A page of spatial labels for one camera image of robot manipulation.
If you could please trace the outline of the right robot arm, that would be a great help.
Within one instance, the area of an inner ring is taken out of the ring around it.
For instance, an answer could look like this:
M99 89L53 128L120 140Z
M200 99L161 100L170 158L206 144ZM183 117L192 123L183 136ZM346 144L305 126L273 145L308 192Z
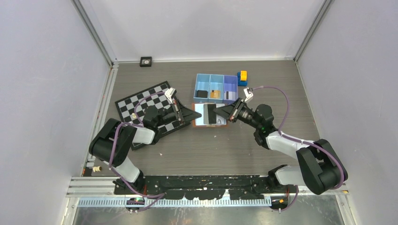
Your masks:
M230 105L215 108L214 113L230 122L239 120L253 127L253 136L259 146L283 153L298 162L298 166L282 165L271 172L268 187L273 192L281 192L286 185L298 185L320 195L340 188L348 179L347 170L327 140L303 140L278 130L268 105L260 104L253 110L239 98Z

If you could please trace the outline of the brown leather card holder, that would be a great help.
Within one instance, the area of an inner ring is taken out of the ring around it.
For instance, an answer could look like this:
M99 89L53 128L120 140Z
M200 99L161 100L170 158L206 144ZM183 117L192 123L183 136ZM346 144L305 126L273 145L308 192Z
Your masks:
M193 122L193 126L194 127L225 127L225 126L217 126L215 124L213 125L208 125L208 124L204 124L203 118L204 118L204 110L203 110L203 106L204 104L209 104L209 103L193 103L192 104L192 109L198 113L201 113L202 116L198 119L195 119Z

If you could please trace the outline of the white VIP card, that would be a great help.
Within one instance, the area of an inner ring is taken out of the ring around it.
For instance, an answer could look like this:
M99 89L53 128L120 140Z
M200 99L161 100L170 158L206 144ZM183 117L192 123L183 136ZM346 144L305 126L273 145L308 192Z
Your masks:
M225 104L224 103L216 104L216 108L219 108L219 107L222 107L222 106L225 106ZM225 126L225 125L227 125L227 121L226 121L225 118L223 118L222 116L217 114L216 115L216 125L217 126Z

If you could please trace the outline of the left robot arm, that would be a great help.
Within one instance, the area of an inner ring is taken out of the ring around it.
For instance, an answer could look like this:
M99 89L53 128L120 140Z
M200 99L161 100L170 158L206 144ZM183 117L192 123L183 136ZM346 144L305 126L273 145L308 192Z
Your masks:
M186 108L176 99L167 109L152 105L144 110L141 126L109 119L91 141L89 153L107 163L111 171L124 179L131 193L139 194L144 188L143 172L128 158L132 144L154 145L162 136L159 126L170 122L184 125L200 117L199 112Z

